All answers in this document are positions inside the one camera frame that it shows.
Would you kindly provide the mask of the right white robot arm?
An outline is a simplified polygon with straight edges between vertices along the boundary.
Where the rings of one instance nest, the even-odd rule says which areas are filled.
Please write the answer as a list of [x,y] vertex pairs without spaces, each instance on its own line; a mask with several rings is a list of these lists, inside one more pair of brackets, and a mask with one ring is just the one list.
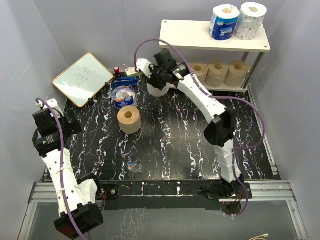
[[154,55],[156,64],[139,59],[136,67],[146,76],[150,95],[162,97],[174,85],[184,93],[204,115],[208,125],[204,137],[214,147],[220,165],[223,194],[233,199],[240,194],[244,178],[234,159],[234,131],[236,111],[213,98],[198,80],[189,65],[178,64],[169,50]]

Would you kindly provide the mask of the white floral paper roll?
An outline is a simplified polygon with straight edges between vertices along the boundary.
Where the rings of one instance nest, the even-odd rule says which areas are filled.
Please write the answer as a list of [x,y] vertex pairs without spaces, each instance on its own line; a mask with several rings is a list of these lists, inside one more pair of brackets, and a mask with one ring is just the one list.
[[246,2],[240,7],[240,15],[233,35],[240,40],[253,40],[264,21],[267,8],[260,3]]

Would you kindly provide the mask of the blue paper roll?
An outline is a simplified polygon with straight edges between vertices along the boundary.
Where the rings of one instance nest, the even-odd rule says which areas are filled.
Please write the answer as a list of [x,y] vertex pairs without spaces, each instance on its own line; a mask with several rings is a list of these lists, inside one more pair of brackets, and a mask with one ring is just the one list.
[[231,4],[222,4],[212,10],[208,34],[217,41],[228,40],[233,36],[240,11]]

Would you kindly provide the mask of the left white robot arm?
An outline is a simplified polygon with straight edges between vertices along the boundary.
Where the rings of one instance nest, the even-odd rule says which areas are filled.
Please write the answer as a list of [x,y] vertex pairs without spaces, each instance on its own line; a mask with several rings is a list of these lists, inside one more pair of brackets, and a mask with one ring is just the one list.
[[48,108],[32,116],[37,126],[32,142],[49,170],[58,200],[59,218],[54,221],[57,231],[71,240],[88,233],[104,222],[96,200],[103,195],[103,187],[93,175],[77,180],[71,164],[67,142],[72,135],[82,132],[74,112],[69,110],[68,121],[59,110],[55,110],[62,132]]

